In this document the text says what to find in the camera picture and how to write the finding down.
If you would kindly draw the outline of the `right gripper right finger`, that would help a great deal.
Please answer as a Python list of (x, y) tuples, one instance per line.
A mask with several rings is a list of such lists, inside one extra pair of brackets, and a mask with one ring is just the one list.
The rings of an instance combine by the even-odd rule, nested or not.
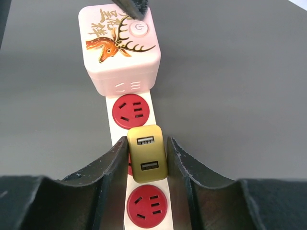
[(166, 151), (174, 229), (306, 229), (306, 180), (231, 180), (192, 157), (172, 137)]

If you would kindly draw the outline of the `gold USB charger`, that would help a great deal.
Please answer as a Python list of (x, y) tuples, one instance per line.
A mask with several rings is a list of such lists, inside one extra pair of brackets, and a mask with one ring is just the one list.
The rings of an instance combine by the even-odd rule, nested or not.
[(168, 169), (161, 128), (158, 125), (133, 127), (127, 139), (134, 180), (144, 184), (165, 179)]

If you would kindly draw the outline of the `beige strip with red sockets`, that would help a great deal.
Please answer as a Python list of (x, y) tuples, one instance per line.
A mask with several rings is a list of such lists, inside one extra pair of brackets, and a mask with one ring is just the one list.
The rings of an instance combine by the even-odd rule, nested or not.
[(172, 207), (161, 128), (150, 92), (106, 98), (111, 141), (128, 138), (126, 230), (172, 230)]

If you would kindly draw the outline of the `pink cube deer adapter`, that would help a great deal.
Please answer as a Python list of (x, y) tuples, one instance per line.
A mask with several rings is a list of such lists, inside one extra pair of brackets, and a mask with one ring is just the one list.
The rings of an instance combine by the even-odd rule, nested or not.
[(84, 66), (99, 94), (144, 92), (154, 86), (161, 51), (150, 10), (138, 21), (115, 4), (87, 6), (78, 21)]

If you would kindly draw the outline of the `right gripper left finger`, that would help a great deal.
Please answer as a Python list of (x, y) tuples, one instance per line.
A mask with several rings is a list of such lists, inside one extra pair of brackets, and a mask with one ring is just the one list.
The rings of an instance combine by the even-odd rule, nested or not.
[(0, 178), (3, 230), (121, 230), (124, 228), (128, 141), (62, 180)]

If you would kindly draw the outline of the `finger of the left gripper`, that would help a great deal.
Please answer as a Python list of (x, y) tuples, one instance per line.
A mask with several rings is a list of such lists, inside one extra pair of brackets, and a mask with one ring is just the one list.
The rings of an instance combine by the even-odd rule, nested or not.
[(143, 20), (148, 11), (148, 0), (112, 0), (129, 17)]

